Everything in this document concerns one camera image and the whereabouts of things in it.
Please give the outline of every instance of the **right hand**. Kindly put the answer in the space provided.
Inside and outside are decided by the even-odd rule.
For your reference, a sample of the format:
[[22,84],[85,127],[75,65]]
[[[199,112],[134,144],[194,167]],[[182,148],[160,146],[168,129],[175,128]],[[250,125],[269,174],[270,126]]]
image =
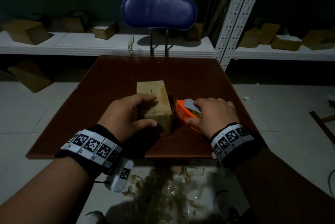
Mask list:
[[240,122],[235,106],[231,101],[226,102],[221,98],[199,98],[193,104],[200,108],[201,118],[190,118],[186,123],[201,129],[209,139],[228,124]]

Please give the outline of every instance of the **left hand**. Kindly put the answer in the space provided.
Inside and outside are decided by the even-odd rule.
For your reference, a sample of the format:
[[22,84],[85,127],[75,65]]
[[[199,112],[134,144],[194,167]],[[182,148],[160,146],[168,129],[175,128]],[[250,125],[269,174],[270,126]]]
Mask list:
[[151,94],[135,94],[113,101],[101,116],[98,124],[108,129],[115,137],[124,143],[137,131],[146,127],[156,127],[153,119],[137,119],[137,106],[143,101],[154,101],[156,96]]

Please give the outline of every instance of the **shelf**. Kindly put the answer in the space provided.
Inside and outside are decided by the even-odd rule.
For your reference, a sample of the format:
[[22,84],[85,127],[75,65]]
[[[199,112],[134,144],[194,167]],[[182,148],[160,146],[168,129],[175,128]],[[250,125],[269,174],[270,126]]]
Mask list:
[[256,48],[236,48],[232,55],[239,59],[335,61],[335,48],[312,51],[302,45],[298,51],[287,51],[259,45]]
[[[109,40],[98,39],[91,32],[67,33],[52,32],[50,39],[38,44],[29,45],[14,42],[7,32],[0,32],[0,53],[27,55],[150,55],[149,31],[124,28]],[[130,34],[134,35],[133,51],[127,50]],[[153,35],[155,56],[164,56],[165,36]],[[170,57],[201,57],[212,58],[214,48],[208,37],[201,41],[186,41],[176,37],[168,41]]]

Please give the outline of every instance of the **orange tape dispenser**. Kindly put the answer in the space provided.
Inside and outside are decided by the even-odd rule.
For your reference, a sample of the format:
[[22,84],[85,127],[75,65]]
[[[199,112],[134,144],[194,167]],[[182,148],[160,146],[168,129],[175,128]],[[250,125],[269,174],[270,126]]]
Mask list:
[[[176,105],[176,113],[185,123],[189,118],[201,118],[201,111],[193,104],[192,99],[178,99]],[[202,134],[199,128],[189,125],[196,132]]]

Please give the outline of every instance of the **forearm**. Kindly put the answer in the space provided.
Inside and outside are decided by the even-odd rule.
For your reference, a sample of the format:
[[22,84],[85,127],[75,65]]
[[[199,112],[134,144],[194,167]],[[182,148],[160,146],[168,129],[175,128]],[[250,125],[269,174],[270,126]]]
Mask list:
[[234,171],[258,222],[333,223],[335,200],[267,147]]
[[92,183],[73,159],[55,159],[0,207],[0,223],[62,223]]

